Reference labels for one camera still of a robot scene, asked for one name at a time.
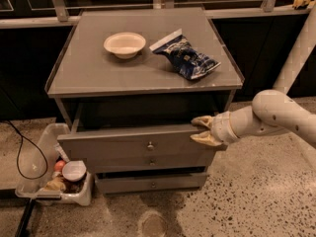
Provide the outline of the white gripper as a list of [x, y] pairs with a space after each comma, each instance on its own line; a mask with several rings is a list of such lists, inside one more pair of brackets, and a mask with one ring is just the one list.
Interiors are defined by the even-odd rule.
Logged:
[[192, 134], [191, 139], [197, 143], [207, 146], [229, 145], [239, 140], [230, 123], [230, 113], [225, 112], [212, 116], [202, 116], [193, 118], [192, 125], [203, 126], [210, 129], [199, 134]]

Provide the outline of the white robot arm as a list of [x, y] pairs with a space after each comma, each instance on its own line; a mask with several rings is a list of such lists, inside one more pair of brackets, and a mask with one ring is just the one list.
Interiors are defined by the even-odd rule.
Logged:
[[258, 93], [252, 104], [215, 117], [194, 118], [192, 124], [205, 131], [191, 139], [208, 146], [229, 145], [246, 136], [293, 132], [316, 147], [316, 115], [287, 96], [299, 72], [316, 46], [316, 7], [313, 7], [273, 87]]

